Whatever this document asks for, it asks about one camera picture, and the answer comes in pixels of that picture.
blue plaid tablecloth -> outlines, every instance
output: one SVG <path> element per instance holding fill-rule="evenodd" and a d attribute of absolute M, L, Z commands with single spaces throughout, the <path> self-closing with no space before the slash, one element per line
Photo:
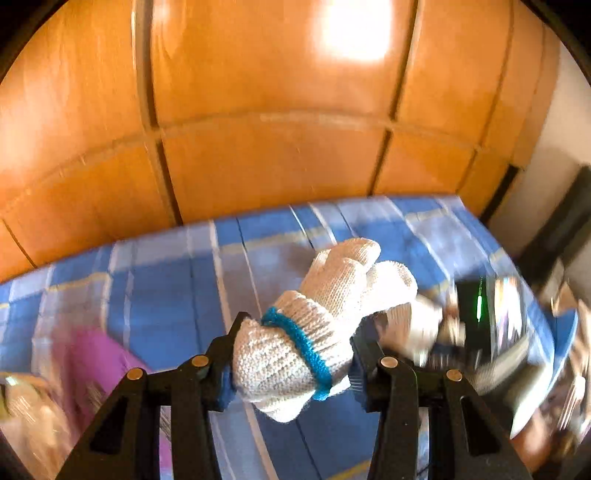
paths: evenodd
<path fill-rule="evenodd" d="M 450 280 L 516 269 L 456 197 L 372 197 L 194 223 L 61 260 L 0 286 L 0 368 L 59 382 L 56 329 L 102 328 L 154 370 L 174 368 L 223 335 L 238 311 L 260 316 L 296 289 L 315 251 L 352 236 L 379 242 L 379 260 L 409 267 L 431 295 Z M 524 285 L 535 329 L 529 361 L 556 364 L 551 330 Z M 235 400 L 212 414 L 225 479 L 365 478 L 377 414 L 350 392 L 274 423 Z"/>

white knitted glove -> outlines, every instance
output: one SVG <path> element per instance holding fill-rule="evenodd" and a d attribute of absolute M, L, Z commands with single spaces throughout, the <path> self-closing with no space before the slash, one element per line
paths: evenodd
<path fill-rule="evenodd" d="M 233 381 L 244 400 L 287 422 L 312 397 L 349 387 L 349 338 L 361 318 L 417 295 L 408 268 L 374 265 L 379 245 L 353 238 L 316 256 L 300 291 L 286 291 L 263 316 L 244 320 L 234 344 Z"/>

metal pin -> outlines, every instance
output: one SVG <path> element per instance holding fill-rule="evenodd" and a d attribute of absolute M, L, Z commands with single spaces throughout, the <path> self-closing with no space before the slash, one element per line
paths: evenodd
<path fill-rule="evenodd" d="M 141 368 L 132 368 L 127 372 L 127 378 L 130 380 L 139 380 L 144 375 L 144 371 Z"/>
<path fill-rule="evenodd" d="M 459 370 L 448 370 L 446 375 L 453 382 L 459 382 L 462 379 L 462 372 Z"/>
<path fill-rule="evenodd" d="M 398 366 L 398 360 L 393 356 L 383 356 L 379 362 L 386 368 L 396 368 Z"/>
<path fill-rule="evenodd" d="M 205 355 L 196 355 L 191 359 L 194 367 L 205 367 L 209 363 L 209 358 Z"/>

orange wood panel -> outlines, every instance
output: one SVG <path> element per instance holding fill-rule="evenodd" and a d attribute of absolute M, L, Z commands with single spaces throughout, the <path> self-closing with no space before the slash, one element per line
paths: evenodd
<path fill-rule="evenodd" d="M 501 78 L 509 0 L 419 0 L 398 119 L 479 142 Z"/>
<path fill-rule="evenodd" d="M 535 144 L 540 137 L 558 76 L 558 57 L 560 40 L 548 26 L 544 26 L 544 52 L 531 109 L 517 138 L 512 164 L 525 167 L 530 163 Z"/>
<path fill-rule="evenodd" d="M 164 139 L 183 220 L 366 195 L 381 129 L 219 119 Z"/>
<path fill-rule="evenodd" d="M 33 189 L 5 220 L 37 265 L 171 226 L 144 147 Z"/>
<path fill-rule="evenodd" d="M 514 27 L 506 73 L 484 146 L 509 158 L 529 113 L 540 72 L 543 23 L 519 0 L 513 2 Z"/>
<path fill-rule="evenodd" d="M 394 132 L 375 193 L 455 193 L 472 149 L 410 132 Z"/>
<path fill-rule="evenodd" d="M 0 282 L 32 270 L 33 266 L 0 222 Z"/>
<path fill-rule="evenodd" d="M 155 0 L 160 122 L 244 110 L 385 115 L 414 0 Z"/>
<path fill-rule="evenodd" d="M 70 0 L 0 84 L 0 206 L 64 161 L 140 129 L 131 0 Z"/>
<path fill-rule="evenodd" d="M 497 155 L 483 152 L 476 155 L 458 192 L 464 205 L 474 215 L 482 214 L 505 176 L 508 166 L 508 162 Z"/>

screw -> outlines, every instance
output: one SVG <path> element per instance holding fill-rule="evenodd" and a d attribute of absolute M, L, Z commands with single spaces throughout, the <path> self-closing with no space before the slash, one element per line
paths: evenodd
<path fill-rule="evenodd" d="M 130 380 L 139 380 L 144 376 L 144 371 L 141 368 L 132 368 L 127 372 L 127 378 Z"/>
<path fill-rule="evenodd" d="M 191 359 L 194 367 L 205 367 L 209 363 L 209 358 L 205 355 L 196 355 Z"/>
<path fill-rule="evenodd" d="M 393 356 L 383 356 L 379 362 L 386 368 L 396 368 L 398 366 L 398 360 Z"/>
<path fill-rule="evenodd" d="M 448 370 L 446 375 L 453 382 L 459 382 L 462 379 L 462 372 L 459 370 Z"/>

